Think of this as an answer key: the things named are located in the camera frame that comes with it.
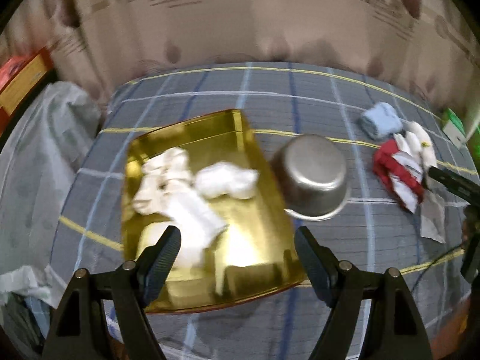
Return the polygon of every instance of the stainless steel bowl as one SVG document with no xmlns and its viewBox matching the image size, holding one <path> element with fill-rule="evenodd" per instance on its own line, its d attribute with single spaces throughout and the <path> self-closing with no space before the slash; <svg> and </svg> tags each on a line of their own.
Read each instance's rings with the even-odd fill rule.
<svg viewBox="0 0 480 360">
<path fill-rule="evenodd" d="M 291 139 L 270 165 L 283 193 L 286 212 L 294 218 L 330 219 L 350 197 L 345 156 L 320 135 Z"/>
</svg>

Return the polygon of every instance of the gold tray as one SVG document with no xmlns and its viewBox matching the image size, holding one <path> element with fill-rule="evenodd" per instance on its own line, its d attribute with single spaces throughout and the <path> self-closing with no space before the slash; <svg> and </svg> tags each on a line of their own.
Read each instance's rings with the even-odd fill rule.
<svg viewBox="0 0 480 360">
<path fill-rule="evenodd" d="M 188 151 L 195 174 L 218 161 L 256 169 L 256 196 L 235 200 L 227 195 L 209 200 L 229 227 L 205 250 L 205 266 L 172 269 L 157 300 L 147 312 L 197 312 L 247 302 L 300 283 L 304 271 L 293 245 L 293 226 L 270 165 L 240 110 L 227 110 L 159 128 L 130 144 L 122 197 L 122 241 L 127 260 L 135 259 L 143 229 L 169 221 L 160 214 L 143 216 L 131 200 L 143 177 L 141 166 L 171 147 Z"/>
</svg>

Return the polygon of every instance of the plaid tablecloth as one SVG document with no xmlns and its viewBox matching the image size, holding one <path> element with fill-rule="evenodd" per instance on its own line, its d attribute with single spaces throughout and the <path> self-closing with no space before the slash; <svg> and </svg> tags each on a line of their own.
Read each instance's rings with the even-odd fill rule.
<svg viewBox="0 0 480 360">
<path fill-rule="evenodd" d="M 265 156 L 292 136 L 321 134 L 336 142 L 349 164 L 352 196 L 335 218 L 308 223 L 322 245 L 339 259 L 364 270 L 403 268 L 412 286 L 427 262 L 460 242 L 465 202 L 448 192 L 446 245 L 419 236 L 419 215 L 400 209 L 371 171 L 378 142 L 356 123 L 361 112 L 387 102 L 403 120 L 429 132 L 440 167 L 479 182 L 466 148 L 458 150 L 438 127 L 423 100 L 391 85 L 345 71 L 288 63 L 222 64 L 172 71 L 124 85 L 113 98 L 100 132 L 63 208 L 51 265 L 68 282 L 79 267 L 92 273 L 113 270 L 122 261 L 121 193 L 129 142 L 160 126 L 228 108 L 242 108 Z M 430 336 L 468 293 L 461 258 L 431 269 L 414 294 Z M 364 302 L 350 348 L 359 354 L 370 308 Z M 329 309 L 311 287 L 289 291 L 225 310 L 191 315 L 150 315 L 159 343 L 171 359 L 303 359 L 326 322 Z M 107 320 L 119 337 L 115 310 Z"/>
</svg>

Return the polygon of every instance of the screw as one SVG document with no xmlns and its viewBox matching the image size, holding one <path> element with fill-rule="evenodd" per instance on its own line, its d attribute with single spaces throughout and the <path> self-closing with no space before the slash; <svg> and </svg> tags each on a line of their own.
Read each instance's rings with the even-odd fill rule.
<svg viewBox="0 0 480 360">
<path fill-rule="evenodd" d="M 397 278 L 400 276 L 400 271 L 397 268 L 389 268 L 388 274 L 393 278 Z"/>
<path fill-rule="evenodd" d="M 131 259 L 129 261 L 125 261 L 121 267 L 126 271 L 131 271 L 136 265 L 136 262 Z"/>
<path fill-rule="evenodd" d="M 352 263 L 350 261 L 342 260 L 338 263 L 338 266 L 342 271 L 349 271 L 352 269 Z"/>
<path fill-rule="evenodd" d="M 80 268 L 75 271 L 75 277 L 77 279 L 84 278 L 86 274 L 87 274 L 87 269 L 85 268 Z"/>
</svg>

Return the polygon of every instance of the black wire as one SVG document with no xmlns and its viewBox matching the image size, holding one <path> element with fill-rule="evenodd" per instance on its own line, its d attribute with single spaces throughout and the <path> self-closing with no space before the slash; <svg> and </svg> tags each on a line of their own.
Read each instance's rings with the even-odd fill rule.
<svg viewBox="0 0 480 360">
<path fill-rule="evenodd" d="M 415 284 L 413 285 L 412 287 L 412 290 L 411 292 L 413 293 L 415 291 L 415 288 L 417 288 L 417 286 L 419 285 L 421 279 L 423 278 L 423 275 L 425 275 L 425 273 L 431 268 L 433 267 L 439 260 L 441 260 L 443 257 L 447 256 L 448 254 L 452 253 L 453 251 L 456 251 L 457 249 L 460 249 L 464 244 L 466 244 L 467 242 L 462 242 L 452 248 L 450 248 L 449 250 L 447 250 L 445 253 L 442 253 L 440 256 L 438 256 L 436 259 L 434 259 L 424 270 L 423 272 L 418 276 L 417 280 L 415 281 Z"/>
</svg>

